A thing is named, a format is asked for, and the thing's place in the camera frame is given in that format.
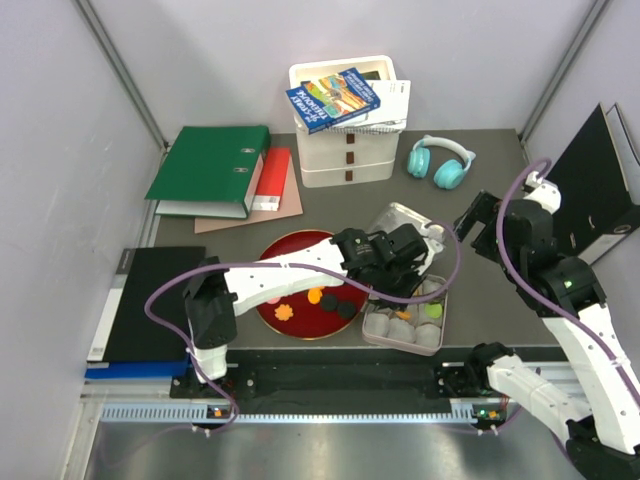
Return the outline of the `silver tin lid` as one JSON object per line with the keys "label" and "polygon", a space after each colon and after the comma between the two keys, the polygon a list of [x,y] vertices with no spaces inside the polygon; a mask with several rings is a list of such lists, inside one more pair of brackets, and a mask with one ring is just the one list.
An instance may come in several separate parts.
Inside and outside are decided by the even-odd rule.
{"label": "silver tin lid", "polygon": [[433,260],[445,250],[445,230],[433,225],[432,220],[398,202],[388,204],[374,219],[369,232],[390,233],[403,224],[413,225],[429,248],[428,257]]}

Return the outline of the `green round cookie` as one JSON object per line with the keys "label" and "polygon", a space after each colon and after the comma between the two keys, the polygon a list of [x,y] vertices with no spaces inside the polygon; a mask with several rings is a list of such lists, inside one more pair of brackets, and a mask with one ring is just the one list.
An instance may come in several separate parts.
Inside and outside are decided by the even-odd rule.
{"label": "green round cookie", "polygon": [[429,303],[424,306],[425,315],[431,319],[441,318],[443,311],[443,305],[440,303]]}

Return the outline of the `orange flower cookie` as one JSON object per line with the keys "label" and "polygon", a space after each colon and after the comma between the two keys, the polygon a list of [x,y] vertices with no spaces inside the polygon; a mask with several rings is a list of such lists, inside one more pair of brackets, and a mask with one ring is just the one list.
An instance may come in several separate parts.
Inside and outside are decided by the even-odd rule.
{"label": "orange flower cookie", "polygon": [[294,316],[294,311],[290,305],[280,304],[274,310],[274,316],[278,321],[286,322]]}

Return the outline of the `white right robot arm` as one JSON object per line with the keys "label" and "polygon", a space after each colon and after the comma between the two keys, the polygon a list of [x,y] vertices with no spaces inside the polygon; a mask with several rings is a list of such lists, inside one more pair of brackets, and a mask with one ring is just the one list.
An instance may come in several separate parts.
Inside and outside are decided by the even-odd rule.
{"label": "white right robot arm", "polygon": [[499,342],[475,346],[464,363],[468,387],[515,400],[559,441],[586,479],[639,476],[639,381],[624,352],[593,269],[559,253],[553,213],[557,188],[547,182],[517,200],[480,192],[455,223],[458,240],[483,228],[475,252],[498,264],[523,302],[562,348],[583,399],[575,399],[527,367]]}

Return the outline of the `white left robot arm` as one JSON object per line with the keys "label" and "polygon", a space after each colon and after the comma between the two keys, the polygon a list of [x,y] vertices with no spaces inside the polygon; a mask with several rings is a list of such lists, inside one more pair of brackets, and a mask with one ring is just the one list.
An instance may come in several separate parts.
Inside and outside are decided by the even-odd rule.
{"label": "white left robot arm", "polygon": [[227,345],[236,317],[277,297],[345,283],[371,288],[391,307],[410,297],[439,251],[411,224],[390,232],[347,228],[311,246],[253,263],[224,266],[216,257],[201,264],[183,297],[195,370],[192,384],[205,396],[226,387]]}

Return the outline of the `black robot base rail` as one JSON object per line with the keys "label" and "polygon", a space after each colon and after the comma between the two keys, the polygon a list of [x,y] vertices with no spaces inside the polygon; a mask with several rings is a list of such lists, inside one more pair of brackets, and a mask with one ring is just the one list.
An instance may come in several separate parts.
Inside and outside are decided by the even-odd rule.
{"label": "black robot base rail", "polygon": [[418,414],[448,408],[442,364],[468,347],[420,356],[380,347],[233,349],[219,385],[244,414]]}

